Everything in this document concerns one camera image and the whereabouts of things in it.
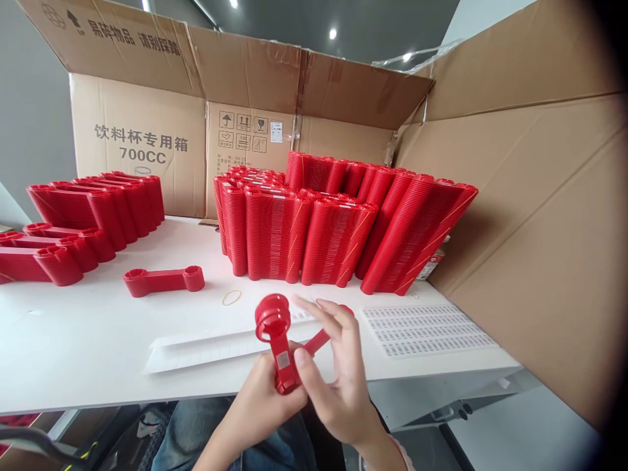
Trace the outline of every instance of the hand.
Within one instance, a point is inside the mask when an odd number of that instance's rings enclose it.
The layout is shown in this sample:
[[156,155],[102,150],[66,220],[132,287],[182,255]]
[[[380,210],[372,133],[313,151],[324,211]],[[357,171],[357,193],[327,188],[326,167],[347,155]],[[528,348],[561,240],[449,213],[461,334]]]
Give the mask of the hand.
[[[291,342],[290,348],[299,346]],[[221,456],[229,456],[227,462],[268,438],[307,403],[303,387],[281,396],[275,389],[275,375],[272,353],[259,356],[234,403],[212,434],[208,447],[219,451]]]
[[310,354],[295,350],[294,362],[319,419],[339,441],[358,447],[380,436],[383,427],[368,397],[358,321],[338,304],[302,298],[294,302],[323,325],[334,352],[336,380],[326,384]]

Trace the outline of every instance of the white sticker on box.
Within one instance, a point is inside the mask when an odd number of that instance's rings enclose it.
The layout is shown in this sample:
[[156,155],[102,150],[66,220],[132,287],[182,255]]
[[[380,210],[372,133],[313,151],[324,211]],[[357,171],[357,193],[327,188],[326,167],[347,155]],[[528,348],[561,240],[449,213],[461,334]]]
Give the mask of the white sticker on box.
[[283,123],[277,121],[270,122],[270,141],[272,143],[283,142]]

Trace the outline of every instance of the sheet of labels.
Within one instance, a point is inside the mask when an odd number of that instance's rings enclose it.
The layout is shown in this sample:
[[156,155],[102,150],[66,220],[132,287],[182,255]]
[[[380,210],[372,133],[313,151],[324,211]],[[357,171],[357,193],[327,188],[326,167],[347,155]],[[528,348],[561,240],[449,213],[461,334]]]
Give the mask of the sheet of labels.
[[362,312],[391,358],[498,347],[454,305],[374,307]]
[[[299,343],[310,340],[321,329],[314,321],[311,314],[305,311],[290,313],[290,322],[294,328],[288,331],[288,339]],[[270,345],[259,341],[255,331],[250,330],[221,336],[192,333],[158,338],[150,348],[152,351],[144,369],[146,374],[253,355],[268,350]]]

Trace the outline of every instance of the ceiling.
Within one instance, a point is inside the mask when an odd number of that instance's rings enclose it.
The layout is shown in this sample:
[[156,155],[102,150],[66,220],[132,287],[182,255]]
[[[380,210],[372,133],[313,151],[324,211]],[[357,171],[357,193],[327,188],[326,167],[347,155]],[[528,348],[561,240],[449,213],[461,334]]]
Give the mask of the ceiling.
[[[371,63],[441,44],[459,0],[196,0],[222,31]],[[330,39],[330,30],[337,35]],[[423,54],[392,68],[407,70]]]

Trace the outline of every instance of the stack of red plastic cup holders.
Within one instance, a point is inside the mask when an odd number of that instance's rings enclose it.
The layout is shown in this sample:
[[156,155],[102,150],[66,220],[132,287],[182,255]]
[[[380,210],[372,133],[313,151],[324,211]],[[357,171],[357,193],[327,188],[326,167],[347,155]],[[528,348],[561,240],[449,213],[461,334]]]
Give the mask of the stack of red plastic cup holders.
[[455,210],[462,191],[463,187],[449,180],[415,176],[392,216],[360,289],[366,294],[405,295],[425,265],[421,255],[431,250],[431,241],[440,238],[439,227]]
[[384,234],[386,234],[388,226],[393,219],[394,212],[397,210],[401,199],[406,194],[408,185],[410,185],[415,175],[416,173],[405,170],[396,172],[388,194],[379,208],[377,218],[362,251],[360,262],[355,270],[355,276],[358,279],[364,279],[366,271],[379,248],[379,244],[381,244],[381,240],[384,238]]
[[288,169],[285,184],[300,190],[338,193],[345,181],[347,160],[336,160],[329,156],[312,156],[303,152],[288,153]]
[[360,191],[360,185],[364,178],[364,172],[366,172],[366,165],[362,162],[349,162],[347,164],[347,173],[345,175],[345,181],[342,184],[342,192],[355,198]]
[[67,286],[115,258],[165,219],[154,175],[110,172],[27,188],[45,222],[0,236],[0,284],[51,281]]
[[388,167],[366,164],[366,169],[364,170],[364,178],[362,179],[360,191],[358,191],[358,196],[356,197],[360,203],[366,203],[368,194],[371,191],[371,186],[373,185],[373,180],[375,179],[375,174],[377,173],[377,170],[382,168]]
[[406,293],[478,193],[402,168],[290,152],[285,175],[214,178],[222,251],[252,280]]
[[395,174],[395,170],[388,167],[381,167],[377,169],[371,188],[368,191],[366,202],[380,207],[384,198],[386,198],[386,195],[388,194],[388,189],[393,183],[392,181]]
[[299,279],[311,203],[288,188],[247,185],[249,278]]
[[332,198],[316,200],[307,232],[301,283],[347,286],[353,276],[377,206],[346,204]]

